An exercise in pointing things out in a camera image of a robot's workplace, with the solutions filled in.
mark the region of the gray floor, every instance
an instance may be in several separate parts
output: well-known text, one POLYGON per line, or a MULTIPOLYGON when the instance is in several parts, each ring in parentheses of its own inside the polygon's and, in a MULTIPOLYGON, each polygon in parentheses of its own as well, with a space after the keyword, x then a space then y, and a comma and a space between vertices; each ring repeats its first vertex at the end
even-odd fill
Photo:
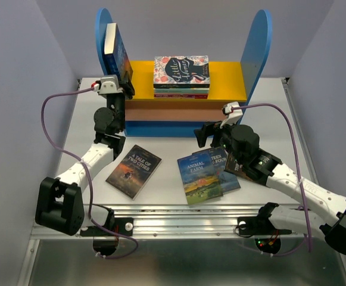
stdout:
MULTIPOLYGON (((134 255, 112 261, 96 258, 90 241, 42 241, 30 285, 346 285, 341 259, 325 243, 314 240, 312 254, 303 246, 271 259, 236 241, 141 241, 134 255)), ((283 250, 299 241, 286 239, 283 250)))

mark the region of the blue side panel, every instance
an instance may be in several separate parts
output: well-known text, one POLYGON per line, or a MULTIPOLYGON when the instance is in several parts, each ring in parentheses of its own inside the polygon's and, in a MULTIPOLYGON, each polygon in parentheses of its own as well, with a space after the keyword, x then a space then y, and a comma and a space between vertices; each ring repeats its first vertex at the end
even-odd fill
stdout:
POLYGON ((127 121, 126 136, 132 137, 195 137, 194 129, 204 122, 127 121))
POLYGON ((109 65, 104 60, 105 32, 107 31, 107 24, 110 24, 112 22, 113 21, 111 14, 107 9, 101 8, 99 9, 99 11, 97 11, 95 22, 96 50, 102 72, 105 76, 110 72, 109 65))
POLYGON ((260 10, 252 22, 240 61, 247 95, 247 101, 241 105, 248 105, 250 102, 261 72, 266 65, 271 40, 272 19, 270 13, 268 10, 260 10))

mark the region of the wall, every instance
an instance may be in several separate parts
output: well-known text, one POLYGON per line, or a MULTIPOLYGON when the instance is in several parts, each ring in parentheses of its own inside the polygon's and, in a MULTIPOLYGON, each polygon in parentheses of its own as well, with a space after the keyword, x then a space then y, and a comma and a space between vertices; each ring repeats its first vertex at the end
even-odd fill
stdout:
MULTIPOLYGON (((39 183, 58 161, 42 133, 42 101, 76 87, 36 2, 0 0, 0 286, 17 283, 39 183)), ((47 124, 59 143, 71 106, 72 98, 48 107, 47 124)))
POLYGON ((346 1, 333 4, 289 87, 319 183, 346 196, 346 1))
POLYGON ((239 61, 256 12, 268 9, 274 28, 263 75, 290 76, 333 0, 37 2, 78 77, 102 74, 92 44, 96 12, 102 7, 118 22, 133 60, 206 54, 213 61, 239 61))

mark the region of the yellow shelf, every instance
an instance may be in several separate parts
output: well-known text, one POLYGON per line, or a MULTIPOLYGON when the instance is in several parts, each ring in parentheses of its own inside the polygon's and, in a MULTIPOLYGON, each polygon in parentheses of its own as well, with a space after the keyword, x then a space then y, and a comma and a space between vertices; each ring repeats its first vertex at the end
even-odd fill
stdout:
POLYGON ((239 62, 211 61, 210 91, 206 100, 154 98, 153 91, 153 61, 131 61, 133 68, 132 83, 136 95, 132 101, 247 101, 242 67, 239 62))

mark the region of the book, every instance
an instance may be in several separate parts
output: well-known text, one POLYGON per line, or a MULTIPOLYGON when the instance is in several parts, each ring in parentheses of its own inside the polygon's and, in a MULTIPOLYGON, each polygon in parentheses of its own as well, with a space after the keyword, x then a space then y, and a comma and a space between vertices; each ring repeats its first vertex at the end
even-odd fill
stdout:
POLYGON ((234 174, 236 176, 239 176, 251 181, 251 179, 242 171, 242 166, 238 164, 234 156, 230 153, 227 156, 225 172, 234 174))
POLYGON ((128 82, 132 80, 132 66, 130 65, 117 23, 107 24, 104 42, 104 57, 109 63, 111 74, 115 74, 119 82, 125 79, 128 82))
POLYGON ((134 145, 106 182, 134 200, 160 163, 159 157, 134 145))
POLYGON ((208 153, 178 159, 178 166, 188 204, 202 203, 223 196, 208 153))
POLYGON ((227 153, 222 147, 209 148, 195 152, 194 154, 199 154, 201 152, 209 153, 224 194, 240 189, 238 178, 233 173, 225 171, 227 153))
POLYGON ((155 88, 155 94, 208 94, 209 88, 155 88))
POLYGON ((194 100, 206 100, 208 94, 154 94, 154 98, 192 98, 194 100))
POLYGON ((154 58, 154 88, 209 88, 208 56, 154 58))

